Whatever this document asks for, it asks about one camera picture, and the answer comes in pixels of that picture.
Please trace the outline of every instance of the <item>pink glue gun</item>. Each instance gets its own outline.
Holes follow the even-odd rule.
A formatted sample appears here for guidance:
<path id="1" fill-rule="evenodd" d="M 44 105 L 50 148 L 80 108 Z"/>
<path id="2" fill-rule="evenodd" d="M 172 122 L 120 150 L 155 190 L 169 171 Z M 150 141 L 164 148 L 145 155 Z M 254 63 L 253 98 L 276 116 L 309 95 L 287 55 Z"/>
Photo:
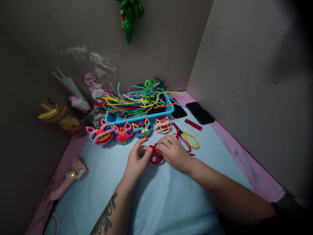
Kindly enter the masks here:
<path id="1" fill-rule="evenodd" d="M 83 163 L 80 157 L 75 157 L 72 160 L 71 164 L 72 170 L 70 173 L 65 175 L 65 181 L 61 184 L 61 186 L 54 192 L 50 194 L 50 200 L 58 200 L 66 193 L 66 191 L 72 186 L 72 184 L 76 180 L 83 179 L 87 173 L 88 169 L 86 168 L 85 164 Z"/>

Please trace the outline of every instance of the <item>metal bowl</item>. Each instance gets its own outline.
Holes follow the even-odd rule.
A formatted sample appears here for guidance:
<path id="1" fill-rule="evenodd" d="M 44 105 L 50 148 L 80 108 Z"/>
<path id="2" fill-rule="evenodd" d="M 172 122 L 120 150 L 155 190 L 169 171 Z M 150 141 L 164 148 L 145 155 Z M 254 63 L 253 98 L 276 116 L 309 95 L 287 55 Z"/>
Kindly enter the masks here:
<path id="1" fill-rule="evenodd" d="M 85 118 L 85 126 L 94 126 L 94 121 L 100 121 L 105 118 L 106 110 L 104 108 L 97 108 L 91 111 Z"/>

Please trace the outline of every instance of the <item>yellow scissors handle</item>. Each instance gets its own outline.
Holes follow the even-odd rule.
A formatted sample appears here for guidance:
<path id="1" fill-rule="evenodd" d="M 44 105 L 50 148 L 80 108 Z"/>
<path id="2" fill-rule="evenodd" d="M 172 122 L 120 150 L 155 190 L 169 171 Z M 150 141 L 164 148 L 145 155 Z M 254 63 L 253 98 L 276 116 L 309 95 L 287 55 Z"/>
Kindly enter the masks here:
<path id="1" fill-rule="evenodd" d="M 183 132 L 188 144 L 193 148 L 193 149 L 200 149 L 200 144 L 199 141 L 191 134 L 187 133 L 187 132 Z M 190 142 L 190 140 L 188 139 L 187 135 L 191 136 L 192 138 L 194 138 L 197 142 L 197 147 L 193 146 L 192 143 Z"/>

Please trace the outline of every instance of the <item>blue plastic basket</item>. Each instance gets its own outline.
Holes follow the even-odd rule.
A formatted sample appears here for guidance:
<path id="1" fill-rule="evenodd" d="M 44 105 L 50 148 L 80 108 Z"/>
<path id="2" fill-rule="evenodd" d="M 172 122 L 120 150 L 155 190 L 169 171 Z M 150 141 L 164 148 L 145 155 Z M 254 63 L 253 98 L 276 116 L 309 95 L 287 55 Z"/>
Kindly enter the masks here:
<path id="1" fill-rule="evenodd" d="M 172 102 L 170 101 L 170 99 L 168 97 L 165 97 L 165 104 L 171 104 Z M 148 117 L 148 119 L 150 120 L 151 123 L 154 123 L 156 118 L 162 117 L 164 115 L 169 115 L 172 112 L 174 112 L 174 106 L 170 105 L 165 107 L 166 111 L 162 112 L 162 113 L 157 113 L 157 114 L 150 114 L 150 115 L 146 115 Z M 138 123 L 139 120 L 144 120 L 146 116 L 140 116 L 140 117 L 133 117 L 133 118 L 127 118 L 125 120 L 118 120 L 117 116 L 114 113 L 107 113 L 105 115 L 105 120 L 107 121 L 107 123 L 109 123 L 110 125 L 113 125 L 113 123 L 117 124 L 124 124 L 125 121 L 128 121 L 129 123 L 131 122 L 136 122 Z"/>

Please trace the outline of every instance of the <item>gray wall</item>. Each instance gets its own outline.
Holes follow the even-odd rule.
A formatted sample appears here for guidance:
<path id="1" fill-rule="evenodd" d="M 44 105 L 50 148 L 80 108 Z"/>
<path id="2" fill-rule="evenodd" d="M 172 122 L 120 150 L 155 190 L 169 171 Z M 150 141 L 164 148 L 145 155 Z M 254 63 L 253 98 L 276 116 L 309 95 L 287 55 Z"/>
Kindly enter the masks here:
<path id="1" fill-rule="evenodd" d="M 4 31 L 0 45 L 0 234 L 23 234 L 71 137 L 37 119 L 40 101 L 68 94 Z"/>
<path id="2" fill-rule="evenodd" d="M 1 24 L 49 71 L 59 66 L 84 91 L 82 64 L 59 52 L 86 45 L 117 68 L 121 92 L 159 77 L 171 90 L 184 90 L 191 74 L 213 0 L 142 0 L 145 15 L 136 21 L 128 45 L 116 0 L 10 0 L 2 3 Z"/>
<path id="3" fill-rule="evenodd" d="M 306 196 L 311 74 L 282 1 L 215 1 L 187 90 L 294 195 Z"/>

